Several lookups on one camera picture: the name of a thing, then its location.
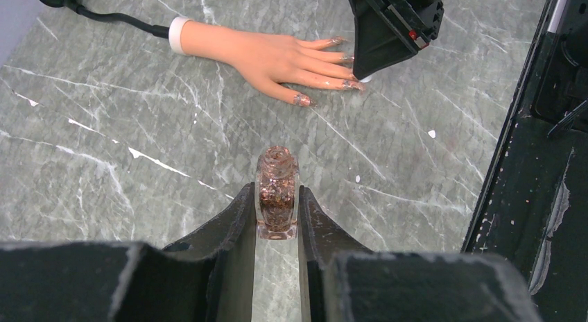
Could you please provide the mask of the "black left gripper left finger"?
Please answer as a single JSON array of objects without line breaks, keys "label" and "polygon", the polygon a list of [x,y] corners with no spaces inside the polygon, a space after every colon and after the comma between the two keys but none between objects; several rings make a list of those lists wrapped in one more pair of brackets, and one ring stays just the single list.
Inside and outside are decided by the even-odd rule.
[{"label": "black left gripper left finger", "polygon": [[249,321],[254,186],[158,249],[142,241],[5,241],[2,321]]}]

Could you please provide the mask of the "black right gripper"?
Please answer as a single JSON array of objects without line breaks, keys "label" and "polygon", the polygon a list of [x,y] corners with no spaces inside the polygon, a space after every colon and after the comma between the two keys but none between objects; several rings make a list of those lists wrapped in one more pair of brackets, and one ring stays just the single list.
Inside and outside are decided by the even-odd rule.
[{"label": "black right gripper", "polygon": [[354,16],[353,74],[364,79],[412,58],[438,36],[442,0],[348,0]]}]

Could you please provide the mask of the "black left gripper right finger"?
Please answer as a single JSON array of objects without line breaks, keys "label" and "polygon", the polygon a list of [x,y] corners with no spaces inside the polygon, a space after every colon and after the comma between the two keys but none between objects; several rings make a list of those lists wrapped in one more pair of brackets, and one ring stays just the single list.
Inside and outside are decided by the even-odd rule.
[{"label": "black left gripper right finger", "polygon": [[521,274],[493,254],[376,252],[300,187],[303,321],[538,321]]}]

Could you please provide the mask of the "glitter nail polish bottle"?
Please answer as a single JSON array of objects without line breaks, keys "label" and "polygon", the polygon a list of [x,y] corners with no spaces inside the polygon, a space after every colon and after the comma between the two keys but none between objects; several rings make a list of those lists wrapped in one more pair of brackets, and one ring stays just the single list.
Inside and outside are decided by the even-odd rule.
[{"label": "glitter nail polish bottle", "polygon": [[254,183],[257,234],[261,239],[297,237],[300,176],[297,158],[284,146],[271,146],[258,159]]}]

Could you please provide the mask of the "white nail polish brush cap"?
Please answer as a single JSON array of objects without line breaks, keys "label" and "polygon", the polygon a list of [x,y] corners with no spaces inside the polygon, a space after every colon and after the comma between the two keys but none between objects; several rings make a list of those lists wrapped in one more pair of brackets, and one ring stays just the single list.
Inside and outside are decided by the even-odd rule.
[{"label": "white nail polish brush cap", "polygon": [[369,83],[372,80],[372,78],[373,78],[373,75],[370,75],[370,76],[366,76],[365,78],[360,79],[359,81],[361,83]]}]

